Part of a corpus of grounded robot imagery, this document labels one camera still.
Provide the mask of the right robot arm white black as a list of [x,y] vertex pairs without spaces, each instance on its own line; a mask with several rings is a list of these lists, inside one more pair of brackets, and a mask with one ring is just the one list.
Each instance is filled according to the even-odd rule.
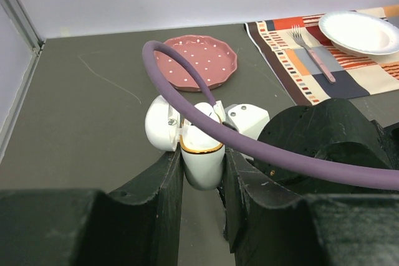
[[311,158],[398,169],[398,128],[368,120],[345,99],[288,108],[270,120],[258,141]]

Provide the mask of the pink polka dot plate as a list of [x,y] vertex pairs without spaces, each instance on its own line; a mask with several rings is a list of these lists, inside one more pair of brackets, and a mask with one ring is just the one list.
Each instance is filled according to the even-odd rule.
[[[238,68],[237,54],[230,46],[210,36],[185,35],[164,42],[181,54],[200,74],[209,89],[220,87]],[[174,59],[156,51],[157,66],[177,90],[199,92],[198,84]]]

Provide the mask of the pink handled fork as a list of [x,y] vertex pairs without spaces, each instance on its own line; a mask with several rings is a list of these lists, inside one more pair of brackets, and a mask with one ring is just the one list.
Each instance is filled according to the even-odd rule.
[[324,75],[324,77],[328,80],[329,83],[334,84],[336,82],[335,77],[332,75],[332,73],[330,72],[330,70],[327,68],[327,66],[324,64],[324,62],[322,61],[322,59],[315,53],[314,50],[312,50],[304,41],[303,37],[302,37],[302,33],[300,30],[300,26],[295,24],[291,27],[291,36],[293,38],[293,40],[296,42],[296,44],[298,44],[299,46],[301,46],[302,48],[304,48],[306,50],[306,52],[308,53],[308,55],[310,56],[310,58],[314,61],[314,63],[318,66],[319,70],[322,72],[322,74]]

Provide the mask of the white paper plate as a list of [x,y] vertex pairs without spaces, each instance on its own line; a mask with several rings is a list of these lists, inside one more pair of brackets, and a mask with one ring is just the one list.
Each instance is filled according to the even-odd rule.
[[398,28],[361,12],[337,11],[319,19],[319,29],[333,44],[366,55],[398,52]]

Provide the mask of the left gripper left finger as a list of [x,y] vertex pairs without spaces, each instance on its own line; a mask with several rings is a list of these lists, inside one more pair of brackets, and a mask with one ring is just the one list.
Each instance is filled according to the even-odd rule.
[[183,167],[166,152],[112,192],[1,191],[2,265],[176,265]]

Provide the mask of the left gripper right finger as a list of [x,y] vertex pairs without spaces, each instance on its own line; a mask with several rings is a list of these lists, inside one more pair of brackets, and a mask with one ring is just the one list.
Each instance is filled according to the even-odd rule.
[[301,196],[232,149],[223,183],[237,265],[398,264],[396,194]]

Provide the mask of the aluminium frame rail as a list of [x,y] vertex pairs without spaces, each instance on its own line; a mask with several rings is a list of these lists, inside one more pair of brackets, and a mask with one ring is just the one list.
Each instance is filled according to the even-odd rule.
[[11,127],[42,41],[20,0],[1,0],[1,136]]

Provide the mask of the patchwork colourful placemat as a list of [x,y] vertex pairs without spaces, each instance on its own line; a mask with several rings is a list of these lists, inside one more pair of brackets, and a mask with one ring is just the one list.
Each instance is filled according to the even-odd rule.
[[297,105],[398,90],[398,6],[248,22]]

